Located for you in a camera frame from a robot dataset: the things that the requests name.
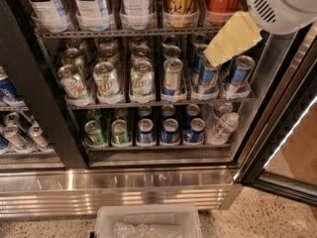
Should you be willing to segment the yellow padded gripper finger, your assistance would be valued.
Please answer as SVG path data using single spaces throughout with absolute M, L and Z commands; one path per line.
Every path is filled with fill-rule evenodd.
M 238 11 L 211 40 L 204 55 L 213 66 L 223 64 L 256 46 L 262 40 L 261 30 L 249 12 Z

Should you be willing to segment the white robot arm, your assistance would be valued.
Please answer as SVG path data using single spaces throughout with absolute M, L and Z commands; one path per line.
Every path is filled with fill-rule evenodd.
M 204 55 L 217 66 L 253 48 L 261 30 L 275 35 L 294 33 L 317 20 L 317 0 L 247 0 L 211 40 Z

